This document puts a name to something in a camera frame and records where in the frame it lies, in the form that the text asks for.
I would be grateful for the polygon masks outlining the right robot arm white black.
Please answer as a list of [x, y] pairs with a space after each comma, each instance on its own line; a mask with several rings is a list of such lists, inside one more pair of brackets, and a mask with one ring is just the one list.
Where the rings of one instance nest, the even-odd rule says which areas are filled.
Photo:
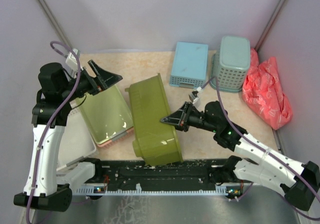
[[204, 111], [185, 102], [160, 121], [179, 131], [195, 127], [213, 132], [213, 139], [220, 146], [246, 156], [231, 156], [224, 165], [223, 176], [229, 182], [240, 179], [260, 184], [302, 211], [309, 211], [314, 199], [320, 198], [320, 169], [316, 163], [296, 161], [264, 145], [233, 123], [218, 101], [207, 103]]

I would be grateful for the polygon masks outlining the light blue shallow basket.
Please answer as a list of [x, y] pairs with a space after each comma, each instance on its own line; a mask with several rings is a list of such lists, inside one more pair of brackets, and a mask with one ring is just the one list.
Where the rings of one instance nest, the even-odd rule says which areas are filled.
[[179, 41], [170, 73], [169, 84], [174, 87], [198, 88], [207, 77], [208, 45]]

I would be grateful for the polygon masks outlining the large olive green container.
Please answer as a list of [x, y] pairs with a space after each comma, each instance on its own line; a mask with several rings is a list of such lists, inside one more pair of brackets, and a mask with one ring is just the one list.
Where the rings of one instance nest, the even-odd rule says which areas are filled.
[[125, 92], [133, 119], [135, 155], [151, 166], [182, 162], [175, 128], [161, 122], [171, 114], [161, 75], [133, 83]]

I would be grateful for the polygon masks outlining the pink shallow basket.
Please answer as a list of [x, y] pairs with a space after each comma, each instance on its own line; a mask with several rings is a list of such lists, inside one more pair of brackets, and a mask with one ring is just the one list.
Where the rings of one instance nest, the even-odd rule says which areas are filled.
[[134, 133], [134, 128], [131, 127], [127, 130], [125, 130], [124, 132], [120, 133], [119, 135], [117, 135], [116, 137], [102, 143], [102, 144], [96, 144], [96, 146], [98, 148], [109, 148], [112, 145], [122, 141], [123, 139], [126, 139], [127, 137], [129, 137], [130, 135], [132, 135]]

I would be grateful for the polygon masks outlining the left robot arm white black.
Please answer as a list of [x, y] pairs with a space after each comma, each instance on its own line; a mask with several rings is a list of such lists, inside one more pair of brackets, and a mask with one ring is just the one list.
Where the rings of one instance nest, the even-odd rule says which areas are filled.
[[14, 196], [16, 206], [53, 212], [66, 211], [72, 196], [85, 182], [101, 181], [104, 176], [101, 161], [79, 158], [77, 166], [64, 177], [57, 177], [60, 143], [71, 112], [70, 102], [86, 94], [97, 95], [122, 80], [93, 60], [88, 62], [95, 76], [80, 69], [76, 78], [67, 79], [60, 63], [48, 63], [40, 68], [36, 105], [32, 109], [33, 151], [30, 170], [23, 191]]

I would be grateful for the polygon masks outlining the light green shallow basket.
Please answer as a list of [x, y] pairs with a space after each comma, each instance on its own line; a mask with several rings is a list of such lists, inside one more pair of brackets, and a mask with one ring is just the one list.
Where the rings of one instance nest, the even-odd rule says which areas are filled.
[[75, 101], [96, 144], [134, 127], [131, 111], [116, 85], [94, 96], [86, 94]]

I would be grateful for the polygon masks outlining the tall teal perforated basket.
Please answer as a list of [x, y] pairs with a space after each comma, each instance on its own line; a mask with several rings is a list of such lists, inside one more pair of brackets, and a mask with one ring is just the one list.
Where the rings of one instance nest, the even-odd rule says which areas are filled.
[[225, 35], [211, 59], [212, 88], [237, 93], [242, 90], [251, 63], [250, 41], [245, 37]]

